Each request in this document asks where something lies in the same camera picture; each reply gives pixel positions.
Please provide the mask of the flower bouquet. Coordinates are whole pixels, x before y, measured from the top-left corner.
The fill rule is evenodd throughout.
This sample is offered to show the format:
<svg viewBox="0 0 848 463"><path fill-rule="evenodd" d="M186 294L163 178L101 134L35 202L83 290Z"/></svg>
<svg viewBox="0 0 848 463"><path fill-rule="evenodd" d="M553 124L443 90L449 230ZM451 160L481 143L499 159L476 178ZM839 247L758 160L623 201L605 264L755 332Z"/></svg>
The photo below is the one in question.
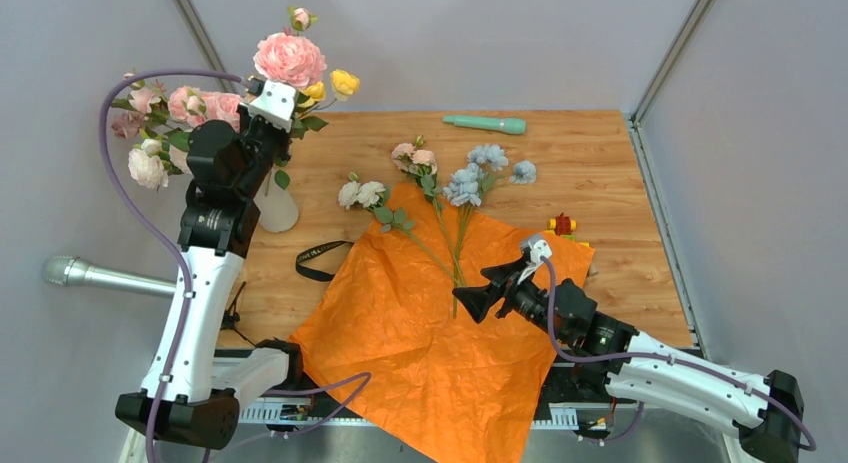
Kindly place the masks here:
<svg viewBox="0 0 848 463"><path fill-rule="evenodd" d="M425 144L425 138L422 135L416 135L411 142L398 144L391 152L391 160L404 175L414 180L415 184L423 191L426 201L432 206L451 256L454 282L463 286L465 277L456 256L454 239L449 233L444 219L445 206L439 199L441 190L438 187L436 156L433 151L424 148Z"/></svg>

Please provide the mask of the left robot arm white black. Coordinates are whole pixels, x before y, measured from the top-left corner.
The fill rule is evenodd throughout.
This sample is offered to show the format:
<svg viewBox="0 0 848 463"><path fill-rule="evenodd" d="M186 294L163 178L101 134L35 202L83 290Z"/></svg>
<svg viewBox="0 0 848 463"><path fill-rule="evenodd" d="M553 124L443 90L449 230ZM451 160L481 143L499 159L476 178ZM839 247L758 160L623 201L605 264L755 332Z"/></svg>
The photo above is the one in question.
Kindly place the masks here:
<svg viewBox="0 0 848 463"><path fill-rule="evenodd" d="M154 361L139 391L119 396L116 417L158 441L221 450L242 408L271 389L298 394L306 383L298 345L263 340L216 374L218 333L245 262L260 210L254 198L273 164L288 156L293 112L242 104L237 128L209 120L189 135L192 180L180 231L169 250L178 275Z"/></svg>

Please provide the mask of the large pink rose stem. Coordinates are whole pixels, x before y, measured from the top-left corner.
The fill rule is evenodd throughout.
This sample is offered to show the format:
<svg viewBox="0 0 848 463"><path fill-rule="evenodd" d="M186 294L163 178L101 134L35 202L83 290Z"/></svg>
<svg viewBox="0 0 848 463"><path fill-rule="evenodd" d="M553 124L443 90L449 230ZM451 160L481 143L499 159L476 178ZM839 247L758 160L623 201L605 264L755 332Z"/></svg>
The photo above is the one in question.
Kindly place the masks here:
<svg viewBox="0 0 848 463"><path fill-rule="evenodd" d="M173 120L186 123L191 128L210 120L220 120L239 132L241 103L242 98L235 93L202 91L182 86L171 93L167 107Z"/></svg>

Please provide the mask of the orange yellow wrapping paper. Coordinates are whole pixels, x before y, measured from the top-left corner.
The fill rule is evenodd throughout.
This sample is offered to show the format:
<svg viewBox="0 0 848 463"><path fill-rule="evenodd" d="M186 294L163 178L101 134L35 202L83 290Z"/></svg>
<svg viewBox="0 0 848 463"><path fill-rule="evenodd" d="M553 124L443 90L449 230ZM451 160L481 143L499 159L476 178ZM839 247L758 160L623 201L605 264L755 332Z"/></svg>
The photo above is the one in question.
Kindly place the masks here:
<svg viewBox="0 0 848 463"><path fill-rule="evenodd" d="M292 334L304 369L332 397L438 462L518 462L555 359L545 331L518 315L475 323L452 304L441 225L411 183L389 205L411 236L377 223L351 248Z"/></svg>

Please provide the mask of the blue grey flower stem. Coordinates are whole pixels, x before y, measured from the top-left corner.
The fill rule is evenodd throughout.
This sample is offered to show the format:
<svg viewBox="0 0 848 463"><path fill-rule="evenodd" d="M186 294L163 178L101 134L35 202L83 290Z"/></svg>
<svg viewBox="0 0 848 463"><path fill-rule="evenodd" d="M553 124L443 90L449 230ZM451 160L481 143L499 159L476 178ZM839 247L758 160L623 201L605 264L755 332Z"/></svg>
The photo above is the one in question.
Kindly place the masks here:
<svg viewBox="0 0 848 463"><path fill-rule="evenodd" d="M458 233L452 250L456 287L466 285L461 265L466 234L484 197L505 178L509 160L505 150L494 144L480 145L467 155L467 164L452 176L443 193L447 202L458 210Z"/></svg>

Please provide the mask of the white rose stem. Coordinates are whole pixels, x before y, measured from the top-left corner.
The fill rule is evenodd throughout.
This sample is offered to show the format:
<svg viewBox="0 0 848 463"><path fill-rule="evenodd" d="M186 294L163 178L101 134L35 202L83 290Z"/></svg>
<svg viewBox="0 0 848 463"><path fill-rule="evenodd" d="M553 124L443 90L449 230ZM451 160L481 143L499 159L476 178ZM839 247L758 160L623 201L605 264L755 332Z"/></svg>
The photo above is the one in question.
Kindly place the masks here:
<svg viewBox="0 0 848 463"><path fill-rule="evenodd" d="M413 233L415 221L407 215L405 209L389 206L390 188L388 186L379 181L363 182L354 172L350 172L347 178L347 182L341 186L337 194L337 203L341 208L369 212L379 224L382 233L395 232L405 236L448 275L453 283L459 282L455 271L450 269L423 240Z"/></svg>

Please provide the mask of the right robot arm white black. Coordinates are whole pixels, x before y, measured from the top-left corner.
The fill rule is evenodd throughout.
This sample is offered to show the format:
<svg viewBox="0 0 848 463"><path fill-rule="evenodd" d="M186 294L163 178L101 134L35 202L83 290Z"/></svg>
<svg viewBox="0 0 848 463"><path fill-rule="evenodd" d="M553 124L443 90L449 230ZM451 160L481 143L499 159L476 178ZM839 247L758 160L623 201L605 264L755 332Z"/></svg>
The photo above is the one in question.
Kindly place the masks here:
<svg viewBox="0 0 848 463"><path fill-rule="evenodd" d="M570 278L539 288L529 257L481 273L486 285L453 291L472 320L480 323L494 309L499 318L516 313L541 329L573 364L571 386L580 398L661 407L737 438L762 462L796 462L801 451L816 450L793 375L736 371L666 345L599 311Z"/></svg>

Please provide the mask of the yellow rose stem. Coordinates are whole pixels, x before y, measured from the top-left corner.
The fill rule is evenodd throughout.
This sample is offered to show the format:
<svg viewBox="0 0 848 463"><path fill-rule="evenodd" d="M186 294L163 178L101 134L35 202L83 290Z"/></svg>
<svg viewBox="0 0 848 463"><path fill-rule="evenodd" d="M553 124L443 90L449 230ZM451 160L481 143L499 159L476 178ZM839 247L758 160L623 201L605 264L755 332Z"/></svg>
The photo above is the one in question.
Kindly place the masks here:
<svg viewBox="0 0 848 463"><path fill-rule="evenodd" d="M295 107L291 135L294 139L303 139L308 132L319 132L328 122L320 115L339 101L346 101L356 95L361 86L361 80L354 74L336 69L330 73L327 83L319 81L298 96Z"/></svg>

